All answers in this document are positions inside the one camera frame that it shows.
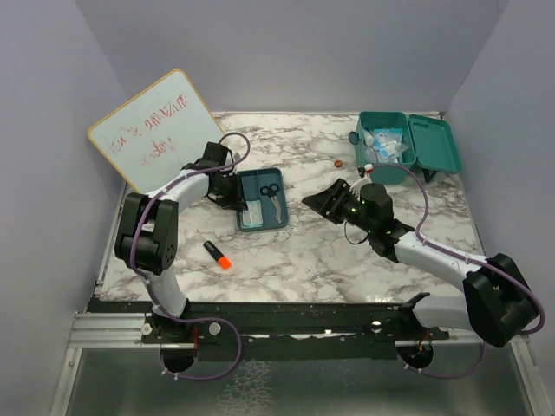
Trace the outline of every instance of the orange highlighter cap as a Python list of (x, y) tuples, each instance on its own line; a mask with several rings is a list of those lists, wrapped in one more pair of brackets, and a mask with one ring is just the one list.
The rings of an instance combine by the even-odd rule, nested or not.
[(230, 262), (227, 257), (221, 257), (218, 260), (218, 264), (221, 266), (222, 269), (227, 270), (232, 267), (232, 262)]

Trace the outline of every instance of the plastic packet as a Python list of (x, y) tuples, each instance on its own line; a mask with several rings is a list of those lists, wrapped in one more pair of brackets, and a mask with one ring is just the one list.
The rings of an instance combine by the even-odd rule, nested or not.
[(401, 128), (377, 128), (373, 132), (372, 148), (380, 163), (398, 162), (398, 158), (408, 146), (402, 143)]
[(263, 224), (262, 205), (260, 200), (246, 201), (246, 211), (242, 211), (243, 225), (245, 228), (257, 228)]

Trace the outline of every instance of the black scissors handle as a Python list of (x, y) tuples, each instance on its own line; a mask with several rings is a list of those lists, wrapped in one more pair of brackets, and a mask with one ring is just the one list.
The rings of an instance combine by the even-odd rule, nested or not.
[(278, 184), (273, 183), (273, 184), (269, 184), (268, 186), (262, 186), (260, 188), (260, 194), (263, 196), (269, 196), (269, 197), (275, 197), (276, 193), (279, 192), (281, 188), (279, 187)]

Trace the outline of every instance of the white wall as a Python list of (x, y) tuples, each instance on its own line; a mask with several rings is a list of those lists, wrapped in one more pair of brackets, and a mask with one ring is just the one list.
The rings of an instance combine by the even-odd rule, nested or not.
[(44, 415), (121, 179), (87, 128), (124, 101), (71, 0), (0, 11), (0, 414)]
[(512, 256), (543, 301), (532, 337), (555, 398), (555, 2), (513, 0), (447, 112), (487, 254)]
[(76, 0), (127, 97), (183, 68), (212, 110), (447, 110), (507, 0)]

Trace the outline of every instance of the box lid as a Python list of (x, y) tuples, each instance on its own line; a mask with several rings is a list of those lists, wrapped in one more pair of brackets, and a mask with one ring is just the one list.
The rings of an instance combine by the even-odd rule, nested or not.
[(408, 127), (413, 137), (418, 166), (445, 173), (462, 170), (459, 151), (448, 123), (412, 114), (408, 117)]

